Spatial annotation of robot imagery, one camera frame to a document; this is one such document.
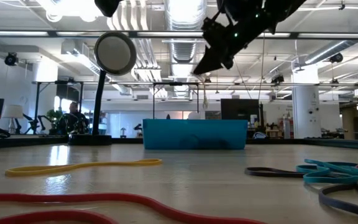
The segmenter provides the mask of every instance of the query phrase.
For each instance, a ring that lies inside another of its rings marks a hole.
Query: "white column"
[[[293,70],[294,83],[318,83],[316,65],[303,67],[302,71]],[[319,91],[317,86],[294,86],[292,105],[295,138],[321,137],[319,116]]]
[[[56,62],[50,60],[47,57],[43,57],[41,62],[33,64],[34,81],[36,82],[54,82],[58,77],[58,65]],[[39,106],[38,115],[46,115],[47,111],[54,108],[55,96],[56,96],[56,85],[50,84],[47,86],[39,95]],[[37,85],[32,86],[31,106],[30,106],[30,117],[34,118],[35,114],[35,96],[37,91]],[[46,127],[45,132],[48,133],[51,125],[46,119],[42,120]]]

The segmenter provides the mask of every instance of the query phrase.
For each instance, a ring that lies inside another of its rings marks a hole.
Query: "white lamp shade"
[[[201,115],[197,112],[191,112],[188,119],[201,119]]]
[[[2,111],[2,118],[23,118],[21,105],[6,105]]]

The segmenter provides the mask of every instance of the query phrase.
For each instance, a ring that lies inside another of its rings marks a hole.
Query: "pillar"
[[[316,65],[293,69],[293,83],[318,83]],[[294,86],[292,105],[295,138],[321,137],[318,86]]]
[[[58,64],[47,57],[43,57],[39,63],[33,64],[33,73],[35,82],[54,82],[58,78]],[[42,92],[39,95],[38,115],[46,115],[47,111],[50,109],[54,109],[55,106],[57,86],[55,84],[50,84],[46,88],[44,88],[45,86],[46,85],[44,84],[40,86]],[[32,85],[31,92],[32,96],[30,101],[30,114],[28,115],[34,119],[37,85]],[[46,119],[43,119],[42,121],[46,128],[45,132],[48,133],[49,129],[51,128],[51,124]]]
[[[347,130],[347,132],[345,133],[346,140],[355,140],[354,118],[356,118],[357,115],[358,115],[358,111],[356,107],[342,109],[342,125],[343,125],[343,129]]]

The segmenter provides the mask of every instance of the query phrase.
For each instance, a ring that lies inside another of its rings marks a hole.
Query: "round mirror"
[[[130,38],[120,32],[103,34],[94,47],[99,66],[111,75],[125,75],[136,63],[136,49]]]

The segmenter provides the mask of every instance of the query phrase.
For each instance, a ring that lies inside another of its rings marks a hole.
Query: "blue bin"
[[[244,149],[246,120],[144,119],[145,149]]]

